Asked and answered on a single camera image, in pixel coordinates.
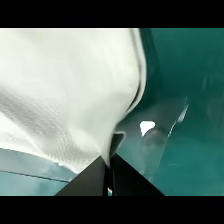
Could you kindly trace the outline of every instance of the white cloth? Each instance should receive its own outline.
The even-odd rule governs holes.
[[[0,148],[75,173],[99,155],[108,164],[145,70],[137,28],[0,29]]]

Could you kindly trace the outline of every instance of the white fabric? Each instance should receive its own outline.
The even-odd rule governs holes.
[[[136,28],[0,29],[0,148],[76,173],[99,155],[108,163],[114,128],[144,86]]]

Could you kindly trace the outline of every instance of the glossy surface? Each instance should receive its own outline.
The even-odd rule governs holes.
[[[141,31],[147,89],[118,127],[127,131],[119,154],[165,195],[224,195],[224,29]],[[143,139],[140,122],[155,116]]]

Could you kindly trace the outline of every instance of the teal background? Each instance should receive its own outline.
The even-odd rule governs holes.
[[[141,35],[148,82],[141,103],[118,126],[127,132],[118,153],[165,195],[223,195],[224,29],[142,28]],[[155,119],[152,107],[163,111],[156,124],[168,113],[176,113],[167,119],[174,123],[183,98],[189,105],[184,121],[167,135],[158,167],[145,169],[151,158],[144,158],[139,123]]]

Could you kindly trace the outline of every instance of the textured white fabric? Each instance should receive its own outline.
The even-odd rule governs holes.
[[[144,86],[136,28],[0,29],[0,148],[76,173],[99,155],[108,163],[114,128]]]

